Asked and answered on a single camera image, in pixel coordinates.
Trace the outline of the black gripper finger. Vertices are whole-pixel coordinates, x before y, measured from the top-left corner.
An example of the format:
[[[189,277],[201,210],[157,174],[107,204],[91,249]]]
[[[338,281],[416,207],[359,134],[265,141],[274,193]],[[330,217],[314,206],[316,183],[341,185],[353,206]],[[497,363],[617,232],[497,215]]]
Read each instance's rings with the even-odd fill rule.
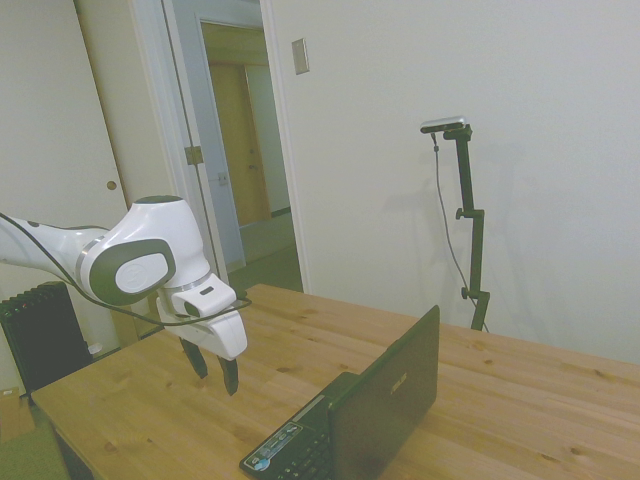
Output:
[[[223,374],[223,381],[229,396],[233,396],[239,387],[239,371],[237,360],[228,360],[218,356],[219,365]]]
[[[199,347],[184,338],[180,339],[180,343],[194,372],[200,379],[206,378],[208,376],[208,367]]]

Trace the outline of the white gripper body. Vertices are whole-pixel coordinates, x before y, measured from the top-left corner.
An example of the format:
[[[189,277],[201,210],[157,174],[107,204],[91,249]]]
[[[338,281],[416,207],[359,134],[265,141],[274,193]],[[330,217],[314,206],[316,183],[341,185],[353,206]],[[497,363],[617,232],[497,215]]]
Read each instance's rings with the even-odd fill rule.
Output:
[[[235,360],[247,348],[247,336],[238,312],[187,325],[169,314],[161,298],[156,300],[156,305],[165,329],[219,357]]]

